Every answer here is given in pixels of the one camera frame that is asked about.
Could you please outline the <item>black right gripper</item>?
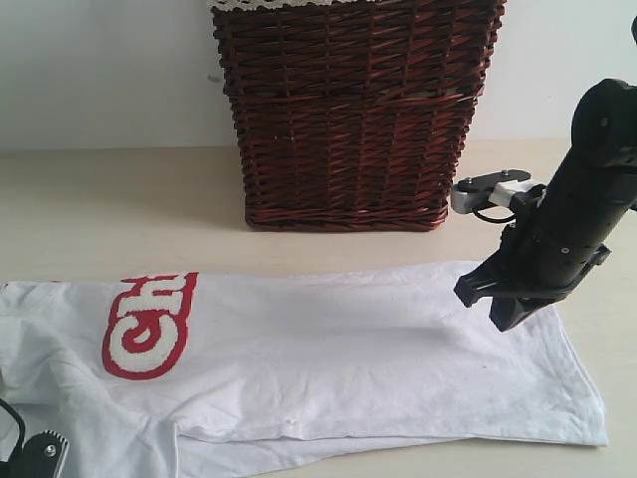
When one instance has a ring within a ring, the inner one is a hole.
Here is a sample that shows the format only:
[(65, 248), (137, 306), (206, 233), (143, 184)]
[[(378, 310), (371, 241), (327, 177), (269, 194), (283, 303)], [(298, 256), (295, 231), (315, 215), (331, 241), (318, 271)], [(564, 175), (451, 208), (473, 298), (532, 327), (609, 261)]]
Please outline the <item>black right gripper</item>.
[(576, 287), (635, 200), (635, 166), (562, 165), (511, 247), (461, 276), (454, 294), (465, 307), (492, 298), (492, 323), (513, 329)]

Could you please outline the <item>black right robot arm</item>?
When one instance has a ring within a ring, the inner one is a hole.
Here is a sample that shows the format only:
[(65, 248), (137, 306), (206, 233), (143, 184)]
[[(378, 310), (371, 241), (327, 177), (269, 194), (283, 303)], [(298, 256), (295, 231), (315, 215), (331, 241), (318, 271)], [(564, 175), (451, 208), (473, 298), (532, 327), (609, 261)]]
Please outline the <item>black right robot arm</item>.
[(564, 300), (610, 254), (604, 241), (636, 207), (636, 89), (605, 79), (580, 99), (570, 148), (549, 183), (518, 169), (467, 177), (451, 190), (452, 209), (489, 223), (504, 207), (498, 250), (454, 288), (467, 308), (492, 301), (505, 332)]

